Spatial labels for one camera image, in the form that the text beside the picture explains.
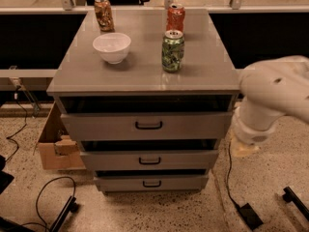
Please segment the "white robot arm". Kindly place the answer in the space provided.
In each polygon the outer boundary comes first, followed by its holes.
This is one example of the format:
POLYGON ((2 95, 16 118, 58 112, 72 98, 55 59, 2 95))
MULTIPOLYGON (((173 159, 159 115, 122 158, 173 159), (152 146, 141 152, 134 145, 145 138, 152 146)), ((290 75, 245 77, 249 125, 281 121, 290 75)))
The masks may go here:
POLYGON ((240 71, 242 102, 234 111, 230 152, 247 157, 260 149, 285 115, 309 123, 309 59, 287 56, 253 63, 240 71))

